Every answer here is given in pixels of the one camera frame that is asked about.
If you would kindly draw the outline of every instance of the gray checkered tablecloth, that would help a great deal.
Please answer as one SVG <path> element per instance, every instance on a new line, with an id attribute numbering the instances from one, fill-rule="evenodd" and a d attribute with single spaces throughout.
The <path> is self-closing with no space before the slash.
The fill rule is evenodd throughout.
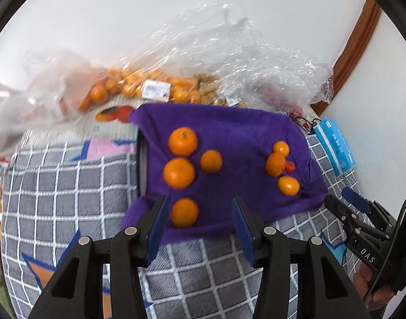
<path id="1" fill-rule="evenodd" d="M 330 193 L 342 198 L 345 185 L 358 191 L 354 172 L 337 178 L 317 137 L 310 135 L 306 139 Z M 56 266 L 76 229 L 94 240 L 115 235 L 121 217 L 136 196 L 134 154 L 66 163 L 80 150 L 79 145 L 68 143 L 22 150 L 6 172 L 2 260 L 19 318 L 28 316 L 40 293 L 22 253 Z M 321 231 L 334 245 L 344 238 L 340 222 L 324 207 L 273 225 L 287 236 L 302 240 Z M 344 268 L 351 277 L 357 265 L 357 258 L 348 252 Z M 109 271 L 106 267 L 106 286 Z M 152 303 L 147 308 L 148 317 L 251 318 L 261 271 L 249 266 L 235 236 L 163 246 L 152 265 L 140 269 L 144 300 Z M 297 284 L 297 266 L 291 265 L 290 319 L 296 317 Z"/>

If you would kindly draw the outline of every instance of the blue package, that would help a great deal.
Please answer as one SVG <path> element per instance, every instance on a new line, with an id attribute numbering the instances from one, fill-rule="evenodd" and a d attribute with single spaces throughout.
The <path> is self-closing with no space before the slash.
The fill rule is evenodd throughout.
<path id="1" fill-rule="evenodd" d="M 324 147 L 336 176 L 355 167 L 355 158 L 333 120 L 324 119 L 313 130 Z"/>

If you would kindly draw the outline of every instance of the purple cloth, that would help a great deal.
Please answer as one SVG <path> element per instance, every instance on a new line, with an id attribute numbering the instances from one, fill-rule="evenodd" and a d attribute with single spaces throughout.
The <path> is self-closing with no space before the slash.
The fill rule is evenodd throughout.
<path id="1" fill-rule="evenodd" d="M 170 207 L 183 197 L 190 197 L 199 206 L 194 226 L 176 229 L 169 221 L 162 243 L 220 238 L 232 233 L 231 200 L 237 195 L 267 223 L 317 210 L 327 195 L 327 186 L 311 159 L 302 132 L 287 116 L 232 107 L 144 104 L 130 122 L 148 143 L 147 194 L 129 208 L 123 227 L 134 225 L 160 194 L 170 196 Z M 198 148 L 188 157 L 195 166 L 196 178 L 188 188 L 173 190 L 163 180 L 163 168 L 174 158 L 167 145 L 170 134 L 179 127 L 190 127 L 197 133 Z M 292 173 L 300 183 L 296 196 L 282 194 L 276 179 L 265 171 L 272 145 L 280 140 L 289 144 L 287 159 L 296 165 Z M 206 174 L 199 166 L 201 155 L 209 149 L 218 150 L 223 157 L 223 167 L 216 174 Z"/>

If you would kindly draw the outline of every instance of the price tag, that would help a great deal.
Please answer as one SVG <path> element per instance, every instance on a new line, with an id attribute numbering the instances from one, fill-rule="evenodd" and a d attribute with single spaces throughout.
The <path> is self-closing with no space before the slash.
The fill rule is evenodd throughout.
<path id="1" fill-rule="evenodd" d="M 170 84 L 157 80 L 146 80 L 142 97 L 158 102 L 169 102 Z"/>
<path id="2" fill-rule="evenodd" d="M 234 96 L 234 95 L 229 95 L 227 96 L 227 105 L 229 107 L 232 107 L 234 105 L 237 105 L 238 103 L 240 103 L 242 101 L 242 99 L 238 96 Z"/>

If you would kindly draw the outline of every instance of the metal screw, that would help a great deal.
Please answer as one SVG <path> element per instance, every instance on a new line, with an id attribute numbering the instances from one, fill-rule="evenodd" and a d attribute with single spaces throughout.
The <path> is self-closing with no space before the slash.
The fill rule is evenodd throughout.
<path id="1" fill-rule="evenodd" d="M 265 227 L 263 229 L 263 232 L 267 235 L 274 235 L 277 232 L 277 229 L 275 229 L 274 227 Z"/>
<path id="2" fill-rule="evenodd" d="M 319 246 L 319 245 L 323 244 L 323 240 L 321 240 L 318 236 L 312 236 L 311 237 L 311 242 L 316 246 Z"/>
<path id="3" fill-rule="evenodd" d="M 135 235 L 137 233 L 138 229 L 135 227 L 129 227 L 125 229 L 125 234 L 126 235 Z"/>
<path id="4" fill-rule="evenodd" d="M 89 236 L 82 236 L 81 238 L 79 238 L 79 245 L 84 246 L 87 245 L 90 242 L 90 238 Z"/>

